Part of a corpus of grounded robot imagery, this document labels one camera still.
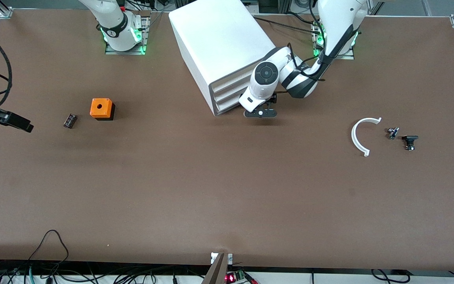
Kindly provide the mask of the white drawer cabinet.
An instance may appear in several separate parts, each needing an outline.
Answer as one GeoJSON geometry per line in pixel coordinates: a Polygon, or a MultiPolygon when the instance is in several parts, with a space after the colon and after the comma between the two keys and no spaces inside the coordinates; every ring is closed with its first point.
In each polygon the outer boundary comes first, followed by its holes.
{"type": "Polygon", "coordinates": [[[214,116],[210,84],[252,63],[274,43],[241,0],[195,0],[169,13],[189,72],[214,116]]]}

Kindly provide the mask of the orange button enclosure box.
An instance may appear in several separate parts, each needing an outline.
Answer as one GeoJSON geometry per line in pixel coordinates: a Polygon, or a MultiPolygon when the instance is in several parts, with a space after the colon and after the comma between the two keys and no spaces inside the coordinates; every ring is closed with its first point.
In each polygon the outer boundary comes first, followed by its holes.
{"type": "Polygon", "coordinates": [[[116,105],[109,98],[93,98],[90,116],[98,121],[112,121],[115,118],[116,105]]]}

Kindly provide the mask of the small white bracket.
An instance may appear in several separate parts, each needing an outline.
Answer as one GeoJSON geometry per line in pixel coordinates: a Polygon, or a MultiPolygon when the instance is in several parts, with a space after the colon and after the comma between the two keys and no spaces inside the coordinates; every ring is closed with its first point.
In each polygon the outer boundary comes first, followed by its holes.
{"type": "MultiPolygon", "coordinates": [[[[210,264],[213,265],[214,261],[216,260],[216,258],[218,257],[219,253],[211,253],[210,254],[210,264]]],[[[233,254],[232,253],[228,253],[227,254],[227,258],[228,258],[228,265],[233,265],[234,264],[234,257],[233,257],[233,254]]]]}

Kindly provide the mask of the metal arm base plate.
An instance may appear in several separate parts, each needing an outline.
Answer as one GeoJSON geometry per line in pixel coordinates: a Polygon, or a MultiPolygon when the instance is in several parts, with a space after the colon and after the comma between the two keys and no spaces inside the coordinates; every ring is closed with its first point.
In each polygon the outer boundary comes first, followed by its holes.
{"type": "Polygon", "coordinates": [[[119,33],[119,37],[111,38],[102,29],[103,40],[106,43],[105,54],[118,54],[118,55],[144,55],[146,54],[147,40],[149,34],[150,17],[142,17],[141,15],[133,14],[128,15],[127,27],[119,33]],[[116,47],[129,47],[127,50],[116,50],[110,43],[115,39],[116,47]]]}
{"type": "MultiPolygon", "coordinates": [[[[312,41],[313,41],[313,55],[315,58],[317,58],[320,54],[320,52],[323,50],[324,44],[325,44],[325,39],[326,39],[326,30],[323,27],[323,24],[318,21],[314,22],[311,26],[312,31],[318,32],[318,34],[313,34],[312,36],[312,41]]],[[[357,36],[361,32],[357,31],[348,46],[348,50],[344,52],[340,52],[339,55],[337,56],[337,59],[344,59],[344,60],[354,60],[354,46],[355,46],[355,40],[357,36]]]]}

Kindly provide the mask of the circuit board with red light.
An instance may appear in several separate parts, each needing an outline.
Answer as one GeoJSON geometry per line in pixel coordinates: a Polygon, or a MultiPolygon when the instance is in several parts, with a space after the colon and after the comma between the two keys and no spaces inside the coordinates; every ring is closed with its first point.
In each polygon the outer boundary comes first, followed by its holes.
{"type": "Polygon", "coordinates": [[[225,275],[225,284],[259,284],[259,282],[245,270],[236,270],[225,275]]]}

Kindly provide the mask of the black push button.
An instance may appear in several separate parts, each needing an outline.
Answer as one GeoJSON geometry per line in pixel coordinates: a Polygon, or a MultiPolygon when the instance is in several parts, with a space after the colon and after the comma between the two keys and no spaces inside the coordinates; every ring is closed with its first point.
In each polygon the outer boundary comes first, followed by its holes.
{"type": "Polygon", "coordinates": [[[404,135],[401,139],[405,143],[406,150],[408,151],[414,151],[415,150],[415,140],[417,140],[419,137],[418,135],[404,135]]]}

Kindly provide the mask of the white plastic drawer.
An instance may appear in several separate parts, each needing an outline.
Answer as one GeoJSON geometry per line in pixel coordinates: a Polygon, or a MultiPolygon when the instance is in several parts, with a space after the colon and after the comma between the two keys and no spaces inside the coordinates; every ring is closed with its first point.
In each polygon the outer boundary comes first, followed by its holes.
{"type": "Polygon", "coordinates": [[[232,96],[239,97],[249,85],[249,80],[242,80],[226,86],[221,90],[213,92],[214,100],[217,104],[222,104],[232,96]]]}
{"type": "Polygon", "coordinates": [[[229,93],[227,95],[215,95],[213,99],[213,110],[216,115],[225,113],[232,108],[238,106],[240,103],[238,99],[241,97],[242,92],[229,93]]]}
{"type": "Polygon", "coordinates": [[[257,65],[257,62],[247,65],[240,70],[236,70],[224,76],[217,81],[210,84],[210,89],[212,92],[223,92],[228,88],[236,86],[239,83],[246,83],[250,81],[250,76],[257,65]]]}

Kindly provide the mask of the white curved plastic arc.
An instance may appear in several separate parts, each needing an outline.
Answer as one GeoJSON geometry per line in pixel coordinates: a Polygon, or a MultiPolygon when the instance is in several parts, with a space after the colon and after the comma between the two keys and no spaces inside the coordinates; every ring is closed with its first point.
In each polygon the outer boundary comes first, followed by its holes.
{"type": "Polygon", "coordinates": [[[351,129],[351,140],[354,144],[354,146],[363,153],[364,157],[368,157],[370,155],[370,150],[368,148],[365,148],[359,141],[357,137],[357,128],[360,124],[362,123],[372,123],[372,124],[379,124],[382,121],[382,117],[379,118],[363,118],[357,121],[352,129],[351,129]]]}

